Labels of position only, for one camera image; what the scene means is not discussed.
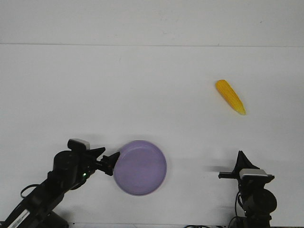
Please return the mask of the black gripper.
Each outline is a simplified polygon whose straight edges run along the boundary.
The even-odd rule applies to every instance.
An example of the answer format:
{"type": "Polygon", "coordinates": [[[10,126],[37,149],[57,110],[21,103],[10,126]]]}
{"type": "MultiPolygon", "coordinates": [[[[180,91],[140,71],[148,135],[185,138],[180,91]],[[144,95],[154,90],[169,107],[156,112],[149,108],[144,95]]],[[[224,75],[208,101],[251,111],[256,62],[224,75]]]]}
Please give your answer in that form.
{"type": "Polygon", "coordinates": [[[253,165],[246,157],[243,151],[238,151],[235,167],[232,172],[220,172],[218,177],[220,179],[236,179],[240,185],[265,185],[263,183],[256,183],[254,181],[242,181],[239,177],[241,169],[259,169],[253,165]]]}
{"type": "Polygon", "coordinates": [[[83,179],[87,180],[95,171],[101,171],[106,175],[113,176],[115,165],[120,157],[116,152],[110,156],[103,155],[102,159],[98,157],[105,152],[105,147],[88,150],[84,153],[83,179]]]}

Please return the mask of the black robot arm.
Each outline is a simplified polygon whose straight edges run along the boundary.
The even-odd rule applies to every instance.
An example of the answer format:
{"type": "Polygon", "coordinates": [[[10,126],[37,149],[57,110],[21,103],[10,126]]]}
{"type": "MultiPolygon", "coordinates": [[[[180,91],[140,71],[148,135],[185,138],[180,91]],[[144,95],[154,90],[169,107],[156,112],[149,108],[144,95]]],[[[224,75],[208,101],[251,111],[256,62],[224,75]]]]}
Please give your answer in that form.
{"type": "Polygon", "coordinates": [[[54,208],[70,190],[86,183],[96,170],[112,176],[119,152],[103,156],[105,148],[86,151],[62,151],[54,157],[53,169],[47,179],[35,185],[34,190],[23,198],[9,214],[2,228],[67,228],[68,222],[56,214],[54,208]]]}
{"type": "Polygon", "coordinates": [[[235,216],[229,222],[229,228],[270,227],[271,213],[277,208],[277,200],[265,185],[275,178],[274,175],[253,165],[244,152],[239,151],[233,171],[220,172],[218,177],[237,180],[235,216]]]}

